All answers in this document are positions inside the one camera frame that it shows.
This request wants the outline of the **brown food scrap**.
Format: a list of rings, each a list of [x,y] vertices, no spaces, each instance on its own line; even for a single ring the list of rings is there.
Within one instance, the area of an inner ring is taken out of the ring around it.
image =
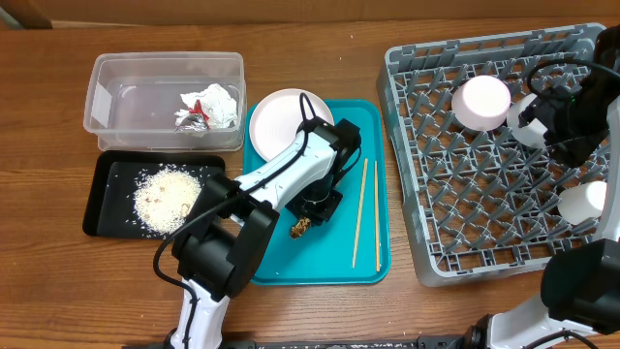
[[[301,238],[312,227],[312,221],[307,217],[300,217],[299,220],[290,228],[290,238]]]

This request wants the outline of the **grey-green bowl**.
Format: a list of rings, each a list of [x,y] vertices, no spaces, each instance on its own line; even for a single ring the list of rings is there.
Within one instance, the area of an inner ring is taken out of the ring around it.
[[[512,136],[520,143],[532,148],[545,148],[544,134],[547,128],[534,116],[532,104],[535,94],[528,94],[514,103],[507,114],[507,125]]]

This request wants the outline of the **wooden chopstick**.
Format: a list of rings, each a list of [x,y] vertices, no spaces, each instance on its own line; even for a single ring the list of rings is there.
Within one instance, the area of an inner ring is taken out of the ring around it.
[[[358,208],[357,208],[356,231],[355,231],[354,250],[353,250],[353,259],[352,259],[353,269],[356,267],[356,264],[357,264],[357,252],[358,252],[360,226],[361,226],[363,205],[364,205],[365,186],[366,186],[366,178],[367,178],[367,171],[368,171],[367,169],[368,169],[368,159],[366,158],[364,159],[364,163],[363,163],[362,179],[361,179],[361,184],[360,184],[360,193],[359,193],[359,201],[358,201]]]
[[[380,208],[379,208],[379,170],[378,161],[374,162],[374,211],[375,211],[375,269],[381,270],[381,236],[380,236]]]

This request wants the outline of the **white cup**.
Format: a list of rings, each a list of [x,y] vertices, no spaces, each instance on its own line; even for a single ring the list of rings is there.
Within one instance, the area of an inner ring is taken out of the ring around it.
[[[557,205],[561,217],[572,225],[600,217],[605,206],[606,189],[606,182],[592,181],[564,190]]]

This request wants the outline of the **large pink plate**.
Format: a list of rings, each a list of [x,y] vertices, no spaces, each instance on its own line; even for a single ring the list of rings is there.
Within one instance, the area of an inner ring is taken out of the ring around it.
[[[281,89],[263,98],[250,115],[249,136],[256,152],[270,161],[285,150],[296,137],[302,122],[299,96],[304,93],[314,109],[307,105],[304,110],[308,119],[314,115],[333,125],[334,119],[326,103],[310,91],[298,88]]]

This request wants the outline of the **pink bowl with rice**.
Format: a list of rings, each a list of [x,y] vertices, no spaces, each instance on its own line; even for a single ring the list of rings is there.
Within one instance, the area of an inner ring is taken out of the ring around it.
[[[458,87],[451,98],[456,120],[474,131],[492,131],[506,120],[511,106],[508,87],[492,76],[478,76]]]

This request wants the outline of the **white paper napkin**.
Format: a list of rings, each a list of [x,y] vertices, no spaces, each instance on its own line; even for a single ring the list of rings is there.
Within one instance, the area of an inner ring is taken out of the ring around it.
[[[210,129],[208,131],[228,129],[237,125],[237,101],[219,83],[210,84],[205,90],[200,92],[181,94],[180,98],[186,106],[186,109],[179,110],[174,114],[175,130],[177,132],[204,133],[183,131],[178,127],[183,118],[189,113],[189,109],[195,105],[197,100],[201,101],[202,109],[209,116],[208,124]]]

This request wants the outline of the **red snack wrapper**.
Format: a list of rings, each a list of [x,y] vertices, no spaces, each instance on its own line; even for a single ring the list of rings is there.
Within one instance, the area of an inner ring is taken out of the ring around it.
[[[183,118],[178,125],[180,130],[205,132],[210,129],[208,124],[209,116],[202,109],[202,103],[197,100],[195,105],[189,109],[189,113]]]

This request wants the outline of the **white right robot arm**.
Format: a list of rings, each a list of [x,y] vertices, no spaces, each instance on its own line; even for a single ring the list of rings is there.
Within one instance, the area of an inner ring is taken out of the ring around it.
[[[611,159],[603,217],[593,240],[549,260],[541,291],[516,308],[485,315],[462,348],[550,348],[619,330],[619,101],[607,106]]]

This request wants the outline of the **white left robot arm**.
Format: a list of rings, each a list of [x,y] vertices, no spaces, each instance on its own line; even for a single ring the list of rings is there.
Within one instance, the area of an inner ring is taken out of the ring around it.
[[[186,223],[162,244],[171,249],[180,276],[162,278],[184,290],[179,324],[165,347],[219,347],[229,301],[254,277],[281,210],[294,215],[300,234],[328,221],[343,198],[336,186],[360,154],[355,124],[312,119],[257,170],[236,179],[212,175]]]

